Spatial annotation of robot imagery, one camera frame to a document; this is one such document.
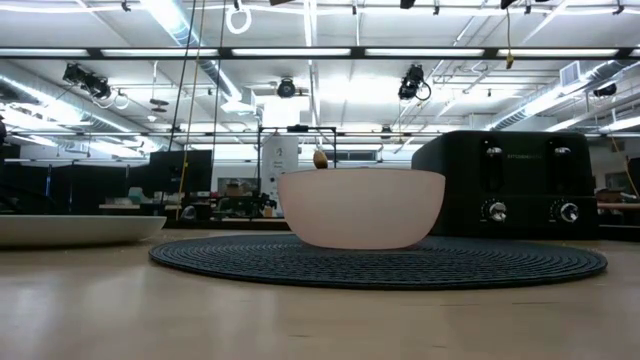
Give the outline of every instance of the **hanging ring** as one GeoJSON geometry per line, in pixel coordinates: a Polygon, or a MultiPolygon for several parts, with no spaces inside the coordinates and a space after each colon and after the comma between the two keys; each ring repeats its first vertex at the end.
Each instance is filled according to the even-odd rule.
{"type": "Polygon", "coordinates": [[[236,34],[236,35],[242,34],[245,31],[249,30],[249,27],[251,26],[251,11],[243,7],[240,7],[239,10],[227,11],[227,14],[225,15],[225,20],[227,23],[227,29],[229,29],[229,31],[232,34],[236,34]],[[233,25],[233,22],[231,21],[233,15],[237,13],[244,13],[244,16],[245,16],[244,25],[242,25],[240,28],[236,28],[233,25]]]}

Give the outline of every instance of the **stage light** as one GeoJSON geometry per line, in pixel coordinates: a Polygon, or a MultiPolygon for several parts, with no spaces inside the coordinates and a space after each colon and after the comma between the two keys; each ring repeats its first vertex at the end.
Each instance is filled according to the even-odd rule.
{"type": "Polygon", "coordinates": [[[84,91],[89,92],[91,97],[105,100],[111,96],[109,80],[104,77],[97,77],[80,68],[78,64],[67,64],[62,80],[72,85],[78,85],[84,91]]]}
{"type": "Polygon", "coordinates": [[[293,79],[282,79],[277,90],[278,96],[283,99],[289,99],[296,95],[296,86],[293,84],[293,79]]]}
{"type": "Polygon", "coordinates": [[[400,9],[411,9],[416,0],[400,0],[400,9]]]}
{"type": "Polygon", "coordinates": [[[402,78],[400,90],[398,90],[400,100],[411,100],[416,98],[420,101],[426,101],[431,97],[431,87],[424,81],[424,71],[422,65],[411,65],[407,74],[402,78]],[[423,98],[418,97],[418,92],[426,87],[429,95],[423,98]]]}
{"type": "Polygon", "coordinates": [[[593,95],[595,97],[603,97],[603,96],[611,96],[615,95],[618,91],[618,87],[615,83],[609,84],[607,86],[603,86],[599,89],[593,90],[593,95]]]}

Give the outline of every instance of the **round rug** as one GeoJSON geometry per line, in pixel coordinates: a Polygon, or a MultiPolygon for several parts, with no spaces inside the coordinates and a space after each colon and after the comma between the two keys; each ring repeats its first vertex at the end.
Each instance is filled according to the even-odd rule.
{"type": "Polygon", "coordinates": [[[241,235],[158,245],[151,259],[217,278],[353,289],[478,289],[572,281],[601,273],[597,253],[510,240],[430,236],[399,250],[337,250],[295,235],[241,235]]]}

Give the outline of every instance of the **ceramic bowl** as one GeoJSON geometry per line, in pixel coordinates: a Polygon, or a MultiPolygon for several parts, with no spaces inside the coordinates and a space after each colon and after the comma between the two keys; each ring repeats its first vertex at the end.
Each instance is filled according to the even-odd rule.
{"type": "Polygon", "coordinates": [[[278,195],[302,241],[340,249],[395,249],[422,240],[438,218],[444,176],[404,169],[284,174],[278,195]]]}

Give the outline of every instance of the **white plate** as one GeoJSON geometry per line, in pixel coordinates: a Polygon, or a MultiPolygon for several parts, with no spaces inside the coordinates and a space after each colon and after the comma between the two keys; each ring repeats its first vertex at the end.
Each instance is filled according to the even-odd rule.
{"type": "Polygon", "coordinates": [[[163,216],[0,215],[0,246],[139,241],[160,231],[165,221],[163,216]]]}

